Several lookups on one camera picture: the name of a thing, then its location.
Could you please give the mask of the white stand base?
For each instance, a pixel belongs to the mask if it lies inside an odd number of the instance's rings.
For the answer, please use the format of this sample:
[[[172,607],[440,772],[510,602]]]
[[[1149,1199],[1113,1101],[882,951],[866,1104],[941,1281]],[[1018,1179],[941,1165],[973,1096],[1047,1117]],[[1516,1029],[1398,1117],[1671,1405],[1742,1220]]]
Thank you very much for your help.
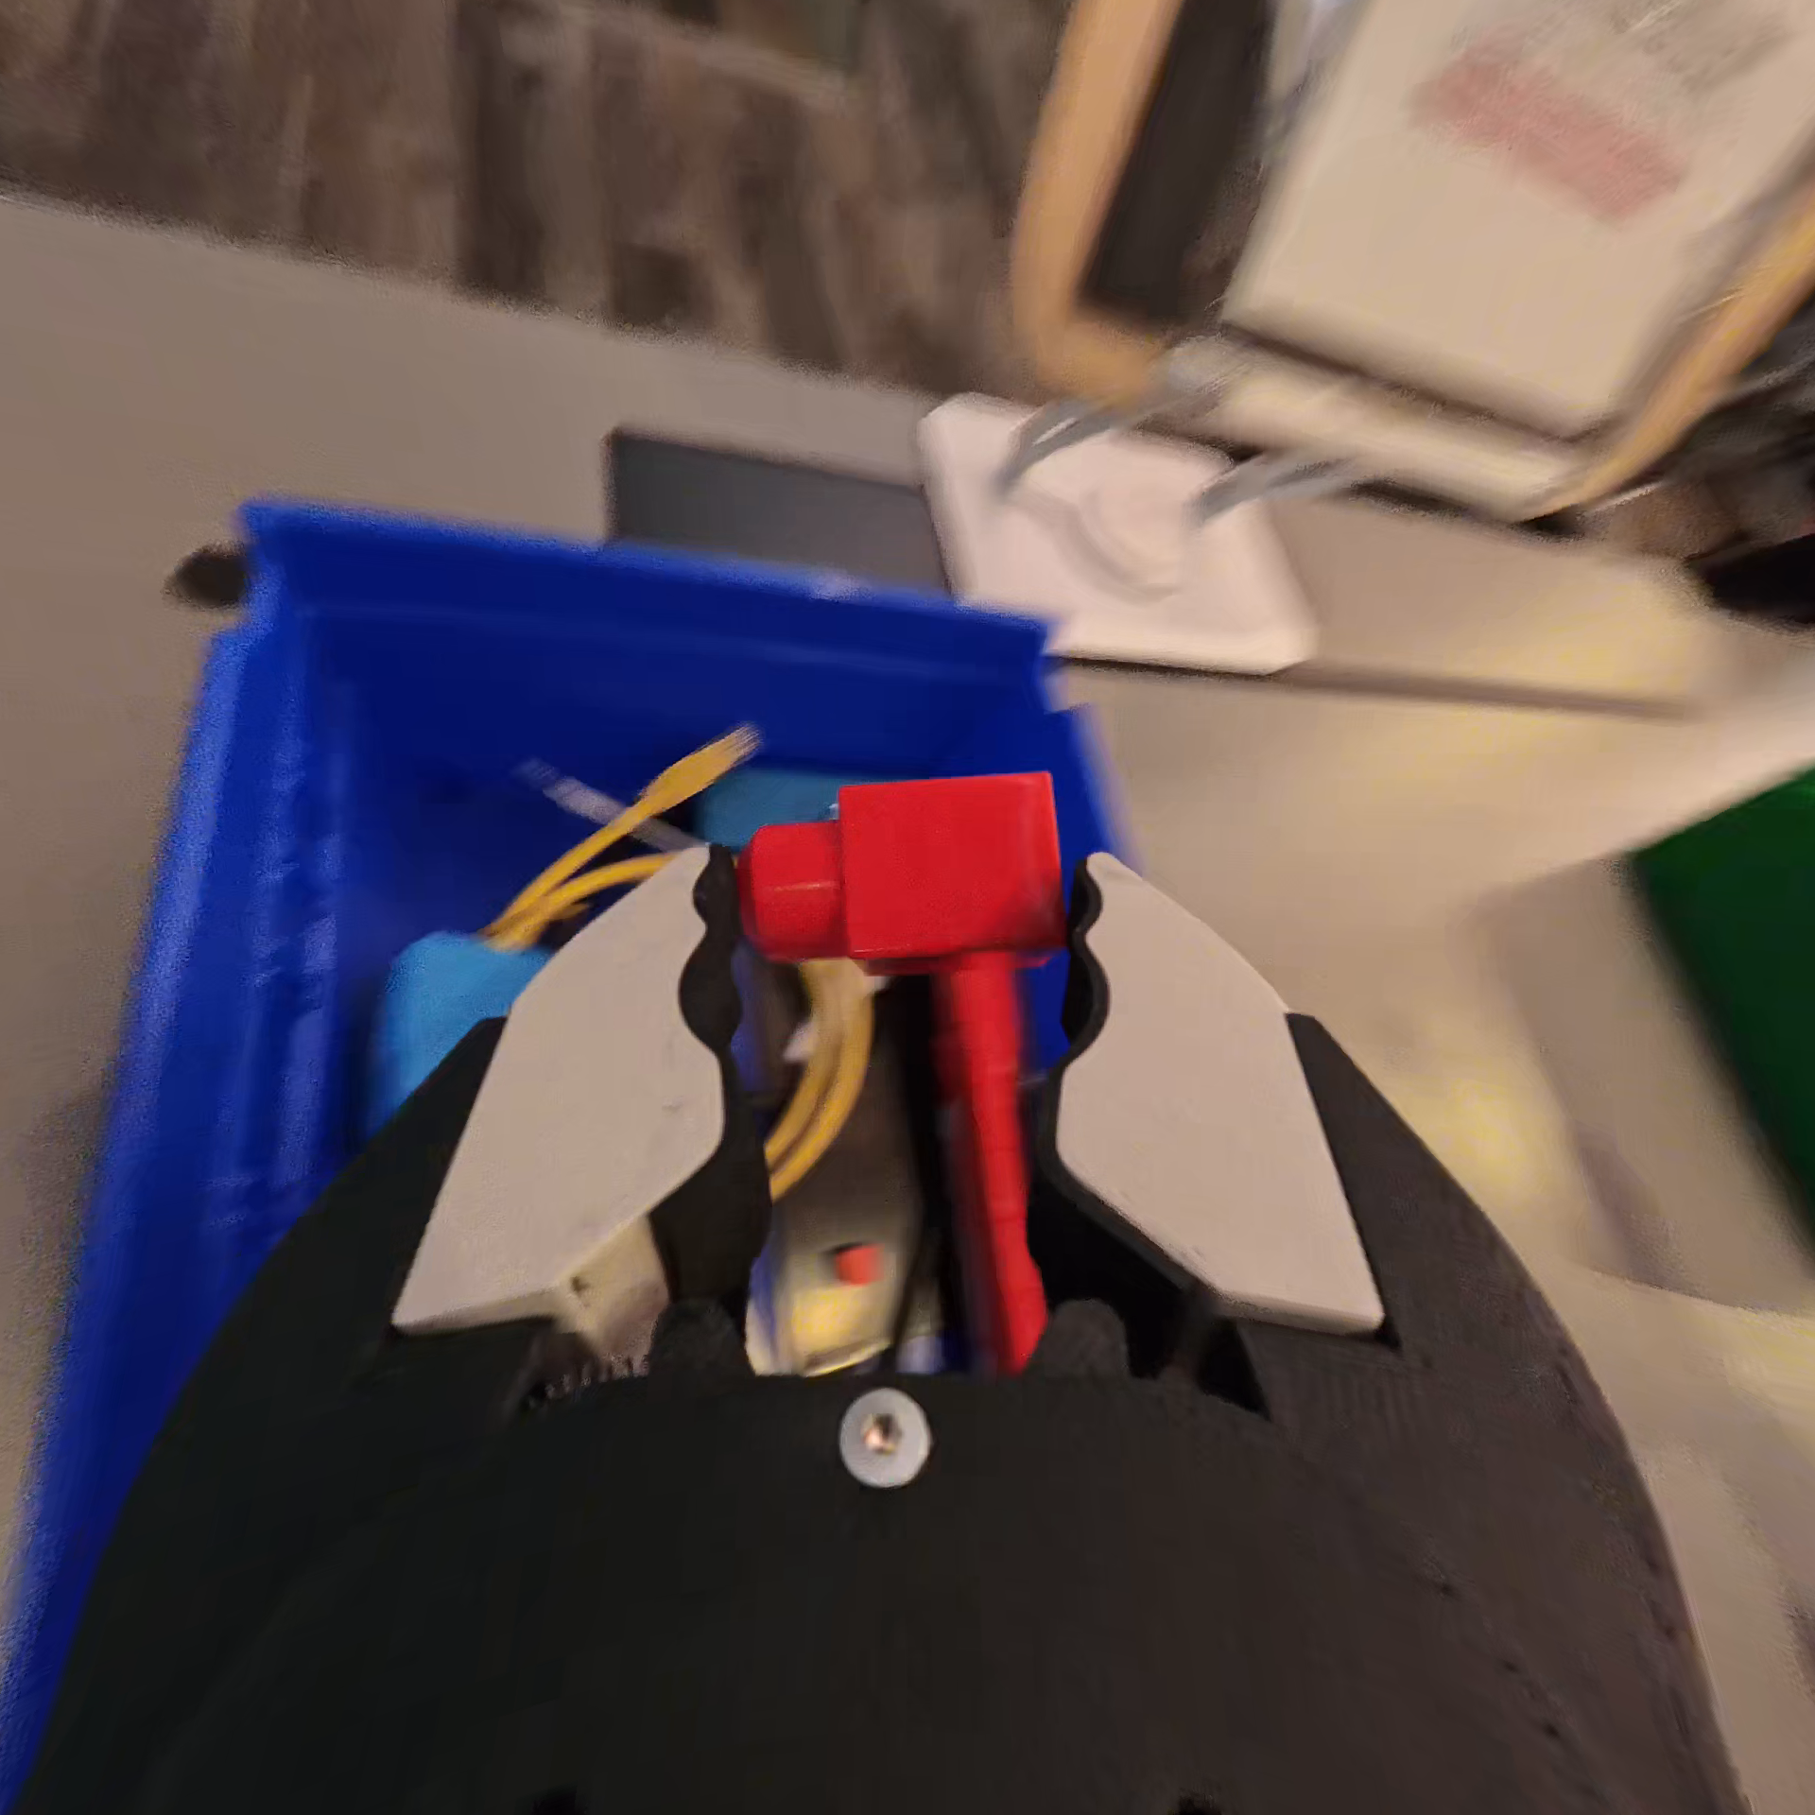
[[[1047,624],[1062,659],[1282,673],[1319,644],[1270,474],[1125,425],[986,396],[918,421],[918,474],[955,602]]]

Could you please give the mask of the blue storage bin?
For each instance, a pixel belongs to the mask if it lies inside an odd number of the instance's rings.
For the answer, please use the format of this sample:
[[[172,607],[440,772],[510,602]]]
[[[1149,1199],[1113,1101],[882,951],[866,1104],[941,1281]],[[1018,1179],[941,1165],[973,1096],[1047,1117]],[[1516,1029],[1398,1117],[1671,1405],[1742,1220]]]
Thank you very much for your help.
[[[367,1127],[400,950],[489,922],[600,792],[734,728],[844,780],[1049,772],[1060,854],[1131,854],[1047,627],[833,571],[258,502],[127,993],[12,1604],[3,1803],[176,1395]]]

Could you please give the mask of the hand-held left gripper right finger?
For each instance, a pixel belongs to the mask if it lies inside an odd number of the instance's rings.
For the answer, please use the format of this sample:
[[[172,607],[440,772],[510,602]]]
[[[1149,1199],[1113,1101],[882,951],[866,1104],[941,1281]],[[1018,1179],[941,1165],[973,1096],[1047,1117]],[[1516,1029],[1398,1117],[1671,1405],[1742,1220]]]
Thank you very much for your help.
[[[1238,1321],[1378,1339],[1385,1305],[1278,987],[1111,851],[1072,888],[1065,1051],[1040,1088],[1040,1274],[1135,1370]]]

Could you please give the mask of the dark rectangular desk pad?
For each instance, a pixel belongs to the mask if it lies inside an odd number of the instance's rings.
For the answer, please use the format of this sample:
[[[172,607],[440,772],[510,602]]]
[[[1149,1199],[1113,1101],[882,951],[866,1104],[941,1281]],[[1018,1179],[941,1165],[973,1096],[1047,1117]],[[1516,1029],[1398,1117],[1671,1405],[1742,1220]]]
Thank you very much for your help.
[[[600,496],[610,541],[948,591],[929,506],[911,482],[618,425],[600,439]]]

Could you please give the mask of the green storage bin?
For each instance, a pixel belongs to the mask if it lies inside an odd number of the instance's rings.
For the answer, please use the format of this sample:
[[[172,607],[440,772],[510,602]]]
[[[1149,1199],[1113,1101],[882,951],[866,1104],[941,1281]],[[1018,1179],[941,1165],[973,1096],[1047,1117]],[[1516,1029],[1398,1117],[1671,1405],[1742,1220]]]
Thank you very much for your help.
[[[1746,1113],[1813,1224],[1813,772],[1625,856]]]

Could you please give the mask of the instruction sheet in clear holder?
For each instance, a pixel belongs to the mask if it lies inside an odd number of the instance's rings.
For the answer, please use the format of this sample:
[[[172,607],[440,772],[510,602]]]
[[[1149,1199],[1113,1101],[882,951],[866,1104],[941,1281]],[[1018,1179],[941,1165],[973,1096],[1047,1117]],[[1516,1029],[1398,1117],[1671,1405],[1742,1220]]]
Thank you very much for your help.
[[[1809,3],[1356,3],[1221,323],[1571,442],[1809,163]]]

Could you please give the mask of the light blue foam block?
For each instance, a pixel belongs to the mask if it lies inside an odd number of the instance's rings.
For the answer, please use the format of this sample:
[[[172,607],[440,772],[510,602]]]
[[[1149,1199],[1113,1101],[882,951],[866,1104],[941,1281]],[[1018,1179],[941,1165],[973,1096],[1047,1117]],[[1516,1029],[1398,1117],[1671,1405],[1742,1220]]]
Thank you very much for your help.
[[[432,933],[393,962],[376,1000],[361,1090],[373,1136],[481,1022],[500,1018],[550,962],[546,950],[499,950],[467,933]]]
[[[741,851],[766,827],[833,822],[847,785],[854,780],[819,769],[742,766],[692,801],[692,831]]]

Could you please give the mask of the grey desk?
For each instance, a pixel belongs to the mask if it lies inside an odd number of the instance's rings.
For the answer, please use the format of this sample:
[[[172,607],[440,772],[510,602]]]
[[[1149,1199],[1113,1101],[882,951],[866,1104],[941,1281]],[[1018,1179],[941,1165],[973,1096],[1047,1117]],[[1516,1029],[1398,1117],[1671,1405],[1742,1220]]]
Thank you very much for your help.
[[[209,621],[257,493],[599,535],[630,422],[887,482],[921,401],[3,200],[3,1538]],[[1614,861],[1813,766],[1813,648],[1683,715],[1075,667],[1135,856],[1494,1216],[1625,1423],[1747,1800],[1813,1809],[1813,1256]]]

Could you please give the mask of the red plastic connector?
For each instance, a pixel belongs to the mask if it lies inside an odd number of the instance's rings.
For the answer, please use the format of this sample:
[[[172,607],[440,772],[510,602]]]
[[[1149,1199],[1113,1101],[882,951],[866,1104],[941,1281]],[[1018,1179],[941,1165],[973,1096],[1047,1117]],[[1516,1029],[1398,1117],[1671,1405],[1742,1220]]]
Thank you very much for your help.
[[[829,822],[758,830],[738,897],[767,961],[929,980],[971,1349],[1021,1373],[1047,1292],[1026,1239],[1018,973],[1065,933],[1053,776],[848,785]]]

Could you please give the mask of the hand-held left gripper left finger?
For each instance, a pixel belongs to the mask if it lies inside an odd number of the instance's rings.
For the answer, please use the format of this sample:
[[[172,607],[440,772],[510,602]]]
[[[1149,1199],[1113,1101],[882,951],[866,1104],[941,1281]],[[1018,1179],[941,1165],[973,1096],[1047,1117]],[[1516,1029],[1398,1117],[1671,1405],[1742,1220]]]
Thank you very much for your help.
[[[573,936],[389,1113],[440,1113],[389,1321],[408,1339],[539,1324],[645,1373],[680,1305],[734,1312],[770,1191],[734,1067],[730,848],[671,861]]]

